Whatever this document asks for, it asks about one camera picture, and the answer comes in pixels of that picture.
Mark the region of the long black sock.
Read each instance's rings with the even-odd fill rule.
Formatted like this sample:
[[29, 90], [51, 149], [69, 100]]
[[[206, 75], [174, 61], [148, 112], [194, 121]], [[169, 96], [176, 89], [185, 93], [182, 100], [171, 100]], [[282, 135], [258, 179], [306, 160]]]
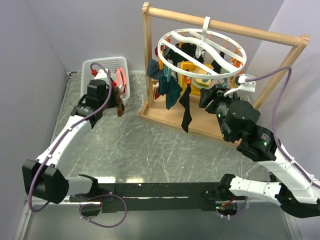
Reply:
[[187, 84], [187, 87], [186, 87], [183, 95], [179, 99], [179, 103], [184, 108], [181, 127], [186, 133], [189, 132], [189, 125], [192, 122], [192, 116], [191, 116], [191, 112], [190, 112], [190, 93], [191, 93], [191, 90], [192, 89], [191, 89], [190, 84]]

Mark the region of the pink patterned sock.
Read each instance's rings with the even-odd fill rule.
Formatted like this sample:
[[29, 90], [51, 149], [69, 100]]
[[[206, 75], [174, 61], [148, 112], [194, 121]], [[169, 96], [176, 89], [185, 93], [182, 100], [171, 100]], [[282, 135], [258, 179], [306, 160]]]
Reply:
[[121, 90], [121, 93], [125, 95], [127, 90], [127, 77], [125, 70], [119, 67], [115, 71], [112, 79], [116, 83], [116, 86]]

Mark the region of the argyle patterned knit sock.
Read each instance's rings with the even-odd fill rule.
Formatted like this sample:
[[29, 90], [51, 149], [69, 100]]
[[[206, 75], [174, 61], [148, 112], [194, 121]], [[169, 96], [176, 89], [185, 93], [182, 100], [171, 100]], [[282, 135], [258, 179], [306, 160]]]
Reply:
[[121, 90], [118, 86], [113, 88], [116, 101], [116, 112], [118, 117], [122, 117], [125, 113], [125, 104], [121, 98]]

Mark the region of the teal green sock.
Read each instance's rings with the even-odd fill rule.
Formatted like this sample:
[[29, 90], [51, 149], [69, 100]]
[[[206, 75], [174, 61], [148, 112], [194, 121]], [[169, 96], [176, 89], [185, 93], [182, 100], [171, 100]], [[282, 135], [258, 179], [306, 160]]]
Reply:
[[157, 92], [159, 95], [165, 95], [165, 107], [169, 110], [176, 104], [183, 89], [173, 76], [167, 82], [167, 77], [163, 75], [159, 78], [158, 82], [159, 87]]

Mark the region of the white round clip hanger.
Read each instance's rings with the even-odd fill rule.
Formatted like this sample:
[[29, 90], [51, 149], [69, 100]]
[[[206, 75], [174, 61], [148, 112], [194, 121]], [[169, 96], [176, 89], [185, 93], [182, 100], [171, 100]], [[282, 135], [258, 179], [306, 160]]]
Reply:
[[[157, 44], [158, 63], [194, 79], [225, 79], [240, 73], [247, 54], [235, 40], [209, 30], [211, 18], [205, 17], [202, 28], [182, 28], [163, 35]], [[191, 62], [204, 73], [183, 70], [174, 63]]]

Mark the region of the teal plastic clip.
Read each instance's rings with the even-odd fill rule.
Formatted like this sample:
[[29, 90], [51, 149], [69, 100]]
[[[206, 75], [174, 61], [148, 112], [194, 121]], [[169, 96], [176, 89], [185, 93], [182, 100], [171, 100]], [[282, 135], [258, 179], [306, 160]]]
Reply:
[[165, 66], [163, 68], [163, 73], [164, 73], [164, 76], [166, 77], [166, 81], [169, 83], [171, 81], [171, 77], [172, 77], [172, 70], [170, 68], [168, 68], [167, 66]]

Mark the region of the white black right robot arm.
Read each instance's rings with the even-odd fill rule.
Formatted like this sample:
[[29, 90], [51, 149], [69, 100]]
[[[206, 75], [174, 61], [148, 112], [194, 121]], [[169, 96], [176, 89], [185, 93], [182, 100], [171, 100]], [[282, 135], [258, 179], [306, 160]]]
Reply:
[[265, 167], [276, 181], [247, 180], [226, 173], [219, 183], [223, 199], [246, 196], [280, 206], [296, 218], [320, 215], [319, 181], [311, 177], [294, 160], [288, 160], [285, 148], [277, 146], [279, 140], [272, 131], [257, 124], [261, 113], [236, 93], [225, 96], [227, 88], [217, 84], [200, 90], [199, 107], [216, 115], [222, 138], [226, 142], [239, 141], [237, 151], [253, 162]]

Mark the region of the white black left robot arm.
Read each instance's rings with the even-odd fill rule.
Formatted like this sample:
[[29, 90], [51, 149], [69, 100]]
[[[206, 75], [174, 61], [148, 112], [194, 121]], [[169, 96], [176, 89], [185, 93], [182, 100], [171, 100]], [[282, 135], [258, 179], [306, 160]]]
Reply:
[[59, 204], [67, 196], [82, 195], [94, 201], [99, 195], [98, 180], [88, 175], [65, 177], [62, 169], [70, 155], [103, 116], [114, 96], [111, 80], [93, 79], [73, 108], [70, 117], [52, 144], [35, 160], [26, 160], [22, 166], [24, 188], [30, 204], [36, 197], [48, 203]]

